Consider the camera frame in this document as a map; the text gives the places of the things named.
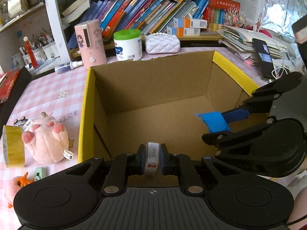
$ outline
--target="tape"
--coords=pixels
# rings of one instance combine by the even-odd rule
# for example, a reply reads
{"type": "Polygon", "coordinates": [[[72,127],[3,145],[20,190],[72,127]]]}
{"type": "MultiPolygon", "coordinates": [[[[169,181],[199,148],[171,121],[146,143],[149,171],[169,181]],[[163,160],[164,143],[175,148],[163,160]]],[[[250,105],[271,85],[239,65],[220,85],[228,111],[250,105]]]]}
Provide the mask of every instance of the tape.
{"type": "Polygon", "coordinates": [[[147,159],[145,166],[145,175],[153,176],[159,165],[159,148],[160,144],[151,143],[147,144],[147,159]]]}
{"type": "Polygon", "coordinates": [[[2,147],[7,168],[20,168],[25,165],[25,147],[21,135],[22,129],[20,127],[3,126],[2,147]]]}
{"type": "Polygon", "coordinates": [[[68,160],[72,160],[74,158],[74,153],[72,153],[69,150],[64,150],[63,156],[68,159],[68,160]]]}

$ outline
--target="white shelf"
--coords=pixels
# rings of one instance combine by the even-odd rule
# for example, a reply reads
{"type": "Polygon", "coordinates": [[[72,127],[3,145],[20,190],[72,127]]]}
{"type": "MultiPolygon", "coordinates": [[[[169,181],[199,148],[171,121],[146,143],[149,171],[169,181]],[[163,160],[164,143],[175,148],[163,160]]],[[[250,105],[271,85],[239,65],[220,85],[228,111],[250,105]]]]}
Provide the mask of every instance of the white shelf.
{"type": "Polygon", "coordinates": [[[13,25],[15,22],[17,22],[19,19],[29,16],[30,14],[32,14],[33,12],[35,12],[37,9],[44,7],[45,4],[43,2],[35,5],[34,7],[30,8],[29,10],[19,14],[18,16],[16,16],[14,19],[12,19],[11,21],[9,21],[7,24],[5,24],[2,28],[0,28],[0,32],[2,32],[3,30],[7,29],[9,26],[13,25]]]}

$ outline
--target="blue gripper pad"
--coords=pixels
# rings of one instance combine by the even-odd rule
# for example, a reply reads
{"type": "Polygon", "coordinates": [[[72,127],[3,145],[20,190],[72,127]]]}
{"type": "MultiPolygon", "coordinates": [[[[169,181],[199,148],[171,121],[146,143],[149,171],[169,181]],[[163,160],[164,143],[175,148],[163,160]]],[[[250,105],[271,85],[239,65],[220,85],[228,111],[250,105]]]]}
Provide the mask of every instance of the blue gripper pad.
{"type": "Polygon", "coordinates": [[[230,128],[220,112],[196,114],[208,126],[209,133],[230,131],[230,128]]]}

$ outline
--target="smartphone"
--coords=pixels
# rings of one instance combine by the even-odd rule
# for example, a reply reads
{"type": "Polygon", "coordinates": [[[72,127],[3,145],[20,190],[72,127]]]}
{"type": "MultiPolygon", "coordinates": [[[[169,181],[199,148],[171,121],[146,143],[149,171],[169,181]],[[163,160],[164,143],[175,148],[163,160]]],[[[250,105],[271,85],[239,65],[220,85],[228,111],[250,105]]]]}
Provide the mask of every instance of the smartphone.
{"type": "Polygon", "coordinates": [[[253,38],[252,42],[256,50],[257,57],[259,59],[259,67],[262,79],[263,80],[275,79],[274,76],[272,75],[272,72],[274,70],[274,65],[267,43],[265,41],[256,38],[253,38]]]}

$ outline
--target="cardboard box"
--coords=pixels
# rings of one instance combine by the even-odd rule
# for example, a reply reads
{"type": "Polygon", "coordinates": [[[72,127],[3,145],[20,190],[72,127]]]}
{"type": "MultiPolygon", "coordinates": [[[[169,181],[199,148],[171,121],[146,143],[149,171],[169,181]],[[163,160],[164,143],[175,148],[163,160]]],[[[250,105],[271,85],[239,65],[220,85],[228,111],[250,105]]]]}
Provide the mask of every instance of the cardboard box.
{"type": "Polygon", "coordinates": [[[200,28],[167,26],[166,27],[166,33],[168,35],[174,34],[177,37],[180,37],[180,36],[199,36],[200,33],[201,33],[201,29],[200,28]]]}
{"type": "MultiPolygon", "coordinates": [[[[78,160],[97,155],[110,160],[122,153],[136,153],[140,144],[148,142],[164,143],[170,153],[185,153],[192,160],[214,155],[217,148],[201,139],[208,128],[195,114],[237,107],[249,97],[241,86],[250,94],[257,88],[214,51],[92,67],[84,92],[78,160]],[[239,77],[240,85],[215,62],[239,77]]],[[[230,127],[239,131],[266,120],[267,115],[260,114],[230,127]]],[[[153,179],[130,177],[128,184],[177,184],[177,177],[164,177],[158,172],[153,179]]]]}
{"type": "Polygon", "coordinates": [[[203,19],[174,18],[175,27],[207,28],[207,21],[203,19]]]}

